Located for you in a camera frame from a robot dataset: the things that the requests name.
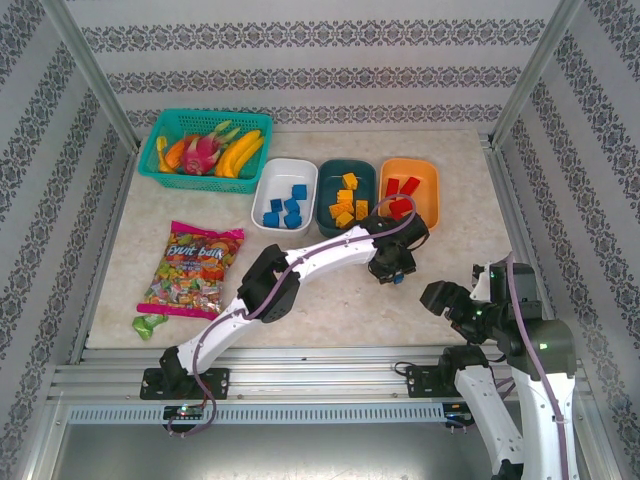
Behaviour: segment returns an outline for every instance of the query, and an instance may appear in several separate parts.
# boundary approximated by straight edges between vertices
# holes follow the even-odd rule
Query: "plastic basket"
[[[247,164],[242,168],[239,178],[219,178],[211,175],[201,177],[194,175],[176,175],[158,172],[158,153],[156,140],[159,136],[167,137],[169,145],[173,145],[185,135],[207,135],[220,122],[231,120],[229,128],[240,127],[236,138],[245,133],[259,129],[264,136],[264,144]],[[230,192],[251,194],[256,190],[258,180],[267,161],[267,151],[271,143],[273,121],[267,115],[255,113],[217,112],[212,110],[171,109],[160,114],[151,130],[149,140],[140,157],[138,172],[140,175],[153,178],[160,185],[168,188],[205,190],[209,192]]]

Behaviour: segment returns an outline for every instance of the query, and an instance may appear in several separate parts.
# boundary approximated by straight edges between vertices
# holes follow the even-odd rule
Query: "patterned wallpaper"
[[[128,152],[37,0],[0,7],[0,479],[69,359]]]
[[[488,133],[557,1],[68,5],[140,134],[170,107],[263,112],[288,131]]]
[[[640,2],[585,1],[503,145],[557,317],[640,478]]]

